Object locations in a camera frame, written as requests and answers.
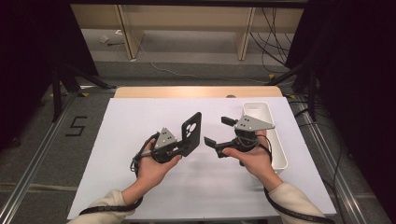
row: white table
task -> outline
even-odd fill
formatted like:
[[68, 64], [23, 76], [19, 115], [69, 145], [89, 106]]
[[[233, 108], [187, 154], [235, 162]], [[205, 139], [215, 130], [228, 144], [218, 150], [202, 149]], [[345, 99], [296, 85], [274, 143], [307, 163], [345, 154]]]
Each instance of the white table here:
[[133, 216], [126, 219], [216, 220], [277, 216], [266, 201], [261, 184], [232, 158], [218, 159], [204, 136], [218, 142], [234, 138], [233, 128], [220, 117], [239, 119], [244, 102], [270, 106], [288, 168], [280, 177], [300, 188], [327, 215], [335, 214], [286, 99], [185, 98], [112, 99], [97, 136], [86, 171], [68, 218], [73, 218], [112, 189], [124, 189], [134, 180], [129, 170], [132, 157], [152, 134], [168, 128], [181, 139], [184, 120], [203, 114], [201, 145], [183, 158], [160, 186], [145, 195]]

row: sleeve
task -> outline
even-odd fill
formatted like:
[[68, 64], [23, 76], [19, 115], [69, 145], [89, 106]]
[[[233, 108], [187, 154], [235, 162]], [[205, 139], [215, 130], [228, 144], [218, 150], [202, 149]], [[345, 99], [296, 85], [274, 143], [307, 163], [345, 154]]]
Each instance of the sleeve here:
[[[276, 189], [273, 189], [269, 192], [269, 196], [271, 199], [277, 204], [285, 207], [291, 211], [316, 216], [316, 217], [324, 217], [324, 215], [320, 212], [320, 210], [313, 204], [306, 195], [300, 191], [298, 188], [294, 187], [292, 184], [283, 182]], [[283, 213], [280, 213], [280, 217], [284, 224], [300, 224], [300, 223], [311, 223], [308, 221], [303, 221], [295, 217], [290, 217]]]
[[[122, 194], [119, 190], [111, 190], [103, 199], [100, 199], [92, 203], [89, 207], [95, 206], [124, 206], [126, 205]], [[132, 215], [133, 211], [130, 212], [102, 212], [92, 213], [82, 216], [75, 217], [68, 224], [120, 224], [126, 216]]]

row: gray controller part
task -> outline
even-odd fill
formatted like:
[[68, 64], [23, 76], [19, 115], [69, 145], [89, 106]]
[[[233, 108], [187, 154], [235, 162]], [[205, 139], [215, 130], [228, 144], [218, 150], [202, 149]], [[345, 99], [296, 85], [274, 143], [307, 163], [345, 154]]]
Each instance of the gray controller part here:
[[255, 119], [248, 115], [244, 115], [240, 120], [238, 120], [234, 127], [236, 130], [255, 132], [258, 130], [274, 129], [275, 125], [260, 119]]
[[161, 130], [160, 136], [157, 139], [157, 142], [155, 143], [154, 148], [160, 148], [160, 147], [166, 147], [172, 143], [175, 143], [177, 140], [176, 138], [172, 135], [171, 132], [167, 128], [163, 128]]

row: wrist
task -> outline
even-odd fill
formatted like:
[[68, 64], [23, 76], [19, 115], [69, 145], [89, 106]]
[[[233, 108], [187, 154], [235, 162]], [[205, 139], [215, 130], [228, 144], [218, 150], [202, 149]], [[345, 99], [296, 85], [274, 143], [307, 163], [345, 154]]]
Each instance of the wrist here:
[[136, 179], [136, 181], [127, 189], [123, 190], [121, 194], [125, 204], [130, 205], [143, 197], [151, 189], [152, 187]]
[[283, 180], [275, 172], [266, 172], [258, 175], [257, 178], [262, 182], [264, 187], [271, 191], [283, 183]]

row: tripod leg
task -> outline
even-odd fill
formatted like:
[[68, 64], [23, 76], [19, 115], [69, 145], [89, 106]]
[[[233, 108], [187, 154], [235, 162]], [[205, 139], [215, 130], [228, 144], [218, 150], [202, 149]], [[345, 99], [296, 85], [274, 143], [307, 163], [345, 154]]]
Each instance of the tripod leg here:
[[69, 66], [66, 64], [64, 66], [67, 67], [68, 69], [72, 70], [73, 72], [77, 73], [79, 76], [87, 79], [88, 81], [90, 81], [91, 83], [95, 84], [98, 87], [101, 87], [103, 89], [116, 89], [117, 88], [117, 86], [108, 85], [107, 83], [97, 79], [96, 77], [86, 75], [85, 73], [83, 73], [79, 69], [77, 69], [76, 67]]

